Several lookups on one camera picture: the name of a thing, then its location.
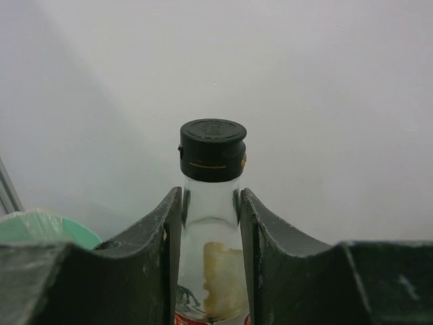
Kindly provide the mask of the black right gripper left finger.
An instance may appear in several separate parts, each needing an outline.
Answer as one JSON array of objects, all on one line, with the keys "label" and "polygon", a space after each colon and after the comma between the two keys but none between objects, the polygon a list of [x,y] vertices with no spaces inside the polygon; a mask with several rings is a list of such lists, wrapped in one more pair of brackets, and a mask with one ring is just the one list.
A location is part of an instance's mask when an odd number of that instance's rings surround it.
[{"label": "black right gripper left finger", "polygon": [[89,250],[71,242],[1,245],[2,324],[172,324],[182,190]]}]

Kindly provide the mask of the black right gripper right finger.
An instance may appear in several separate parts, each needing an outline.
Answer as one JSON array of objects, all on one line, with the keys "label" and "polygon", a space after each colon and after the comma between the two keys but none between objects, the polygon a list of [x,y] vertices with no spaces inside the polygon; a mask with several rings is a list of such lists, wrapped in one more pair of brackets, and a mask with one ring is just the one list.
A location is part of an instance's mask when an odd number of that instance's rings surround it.
[{"label": "black right gripper right finger", "polygon": [[431,324],[430,241],[326,244],[245,189],[240,225],[253,324]]}]

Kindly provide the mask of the dark vinegar bottle black cap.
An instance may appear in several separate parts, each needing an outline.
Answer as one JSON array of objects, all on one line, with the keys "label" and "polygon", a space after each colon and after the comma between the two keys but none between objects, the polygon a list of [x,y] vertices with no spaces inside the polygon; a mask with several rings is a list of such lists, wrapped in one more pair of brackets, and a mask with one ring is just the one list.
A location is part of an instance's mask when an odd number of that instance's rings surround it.
[{"label": "dark vinegar bottle black cap", "polygon": [[174,324],[249,324],[240,230],[246,128],[203,118],[180,128],[185,176]]}]

